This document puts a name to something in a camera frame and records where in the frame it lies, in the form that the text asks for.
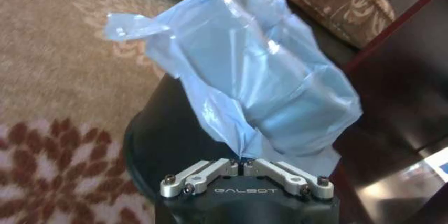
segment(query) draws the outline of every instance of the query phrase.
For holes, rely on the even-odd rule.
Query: glossy table surface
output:
[[[345,72],[365,113],[335,143],[343,222],[412,221],[448,180],[448,0],[420,0]]]

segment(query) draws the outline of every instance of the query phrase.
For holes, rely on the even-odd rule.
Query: logo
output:
[[[267,193],[275,193],[277,189],[224,189],[224,188],[216,188],[216,193],[236,193],[236,194],[267,194]]]

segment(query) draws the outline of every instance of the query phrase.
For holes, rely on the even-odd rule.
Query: carpet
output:
[[[179,1],[0,1],[0,223],[153,223],[121,143],[164,73],[103,27]]]

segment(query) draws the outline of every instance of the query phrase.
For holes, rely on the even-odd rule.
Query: silver bracket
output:
[[[199,161],[176,175],[168,175],[160,182],[160,195],[176,197],[183,191],[200,194],[207,191],[207,185],[220,175],[236,176],[239,164],[225,158],[216,162]]]
[[[237,171],[239,164],[236,162],[231,162],[225,158],[221,158],[200,173],[188,176],[185,179],[184,192],[193,195],[205,192],[208,184],[217,178],[217,176],[236,176]]]
[[[333,198],[333,184],[325,181],[319,185],[317,178],[285,162],[269,163],[256,159],[244,164],[244,176],[267,176],[276,181],[292,195],[312,193],[320,199]]]
[[[196,195],[207,191],[209,183],[219,176],[236,176],[239,164],[225,158],[216,162],[199,161],[177,175],[167,175],[160,182],[160,195],[176,197],[181,192]],[[333,198],[333,184],[327,178],[315,177],[285,162],[269,163],[256,159],[244,163],[244,176],[267,176],[276,181],[285,192],[320,199]]]
[[[308,183],[303,177],[291,174],[264,159],[244,164],[244,176],[267,176],[276,181],[292,195],[307,194]]]
[[[283,168],[285,171],[300,175],[308,182],[311,193],[319,199],[332,199],[333,192],[335,192],[335,185],[332,182],[327,181],[325,184],[319,184],[319,178],[313,175],[303,171],[301,169],[296,168],[295,166],[289,165],[285,162],[277,162],[276,165]]]

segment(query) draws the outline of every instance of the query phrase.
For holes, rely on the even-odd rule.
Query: patterned sofa cushion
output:
[[[357,48],[395,20],[387,0],[291,0],[343,40]]]

